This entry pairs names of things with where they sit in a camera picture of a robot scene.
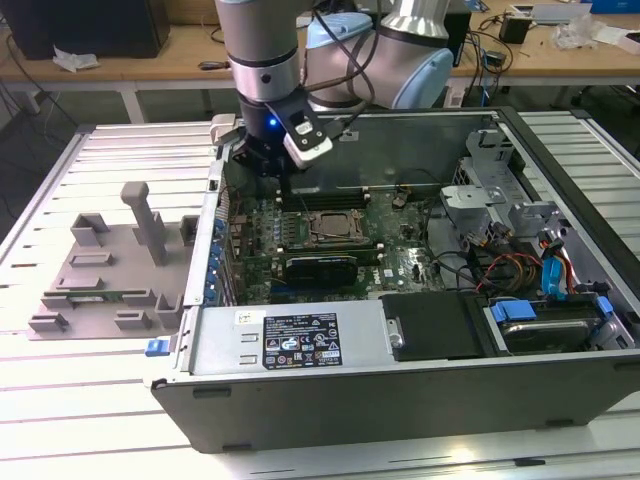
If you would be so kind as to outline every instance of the floor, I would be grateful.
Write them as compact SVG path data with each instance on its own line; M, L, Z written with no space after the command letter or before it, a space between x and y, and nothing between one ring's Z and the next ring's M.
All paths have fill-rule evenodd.
M561 105L570 109L571 89ZM556 88L512 88L494 99L495 105L511 105L519 111L549 110ZM236 111L233 90L211 92L218 112ZM204 111L199 91L143 92L142 101L150 121L204 121L211 113ZM128 123L120 96L111 92L65 93L59 104L80 124ZM472 94L466 105L480 103ZM581 108L587 110L609 133L629 151L640 149L640 114L634 101L610 87L596 87L583 98ZM18 114L0 132L0 240L11 229L45 175L57 160L75 128L46 98L41 113L35 117Z

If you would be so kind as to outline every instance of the motherboard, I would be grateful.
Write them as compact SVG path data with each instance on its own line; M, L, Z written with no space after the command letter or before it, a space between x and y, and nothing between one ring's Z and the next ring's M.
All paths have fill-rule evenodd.
M395 190L231 195L230 264L237 304L375 299L444 290L431 265L425 205Z

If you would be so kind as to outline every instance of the warning label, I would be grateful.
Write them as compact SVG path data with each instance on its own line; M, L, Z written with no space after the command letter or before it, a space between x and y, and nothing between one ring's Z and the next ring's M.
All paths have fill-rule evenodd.
M264 317L263 338L268 370L342 365L335 313Z

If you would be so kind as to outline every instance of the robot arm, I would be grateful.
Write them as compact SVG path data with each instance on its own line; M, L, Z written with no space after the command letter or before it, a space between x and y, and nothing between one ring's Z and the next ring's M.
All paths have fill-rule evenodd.
M334 132L335 123L323 125L309 101L334 109L372 100L345 47L363 66L373 51L364 74L376 103L388 108L431 106L453 62L444 48L448 3L396 0L375 33L365 14L328 15L325 25L316 19L309 28L303 86L296 17L311 10L313 0L216 0L246 129L237 159L263 175L280 176L293 169L289 159L304 170L331 150L332 137L341 129ZM345 77L351 80L317 88Z
M296 17L312 0L216 0L252 154L281 156L300 169L331 140L300 85Z

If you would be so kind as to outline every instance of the aluminum work table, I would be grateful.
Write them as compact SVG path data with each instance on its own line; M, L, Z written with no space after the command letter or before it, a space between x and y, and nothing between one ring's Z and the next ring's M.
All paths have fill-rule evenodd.
M636 163L589 119L522 114L640 255ZM143 385L166 357L146 339L30 342L26 323L74 241L78 213L134 218L119 192L149 183L165 222L197 215L212 159L208 123L97 127L77 134L0 247L0 477L110 479L574 479L640 477L640 393L586 427L202 455ZM541 197L545 192L527 172Z

